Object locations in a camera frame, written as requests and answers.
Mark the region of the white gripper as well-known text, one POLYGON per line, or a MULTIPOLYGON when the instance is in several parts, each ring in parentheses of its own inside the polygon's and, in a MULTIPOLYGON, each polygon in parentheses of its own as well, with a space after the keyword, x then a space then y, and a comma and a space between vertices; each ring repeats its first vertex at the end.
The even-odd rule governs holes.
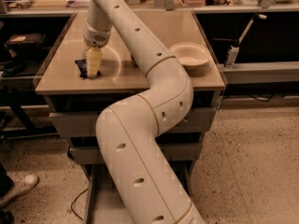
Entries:
POLYGON ((85 44, 89 47, 93 47, 86 51, 86 61, 87 77, 94 78, 97 76, 103 57, 103 52, 100 48, 104 47, 108 43, 111 31, 97 30, 89 23, 85 22, 82 33, 85 44))

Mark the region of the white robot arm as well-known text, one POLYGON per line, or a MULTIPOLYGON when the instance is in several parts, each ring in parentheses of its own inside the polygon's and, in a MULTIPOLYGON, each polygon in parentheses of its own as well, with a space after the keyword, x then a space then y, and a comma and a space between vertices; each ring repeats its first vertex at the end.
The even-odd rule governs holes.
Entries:
POLYGON ((156 143, 191 109, 189 75, 124 0, 92 0, 89 17, 112 23, 149 83, 96 121, 100 151, 133 223, 206 224, 156 143))

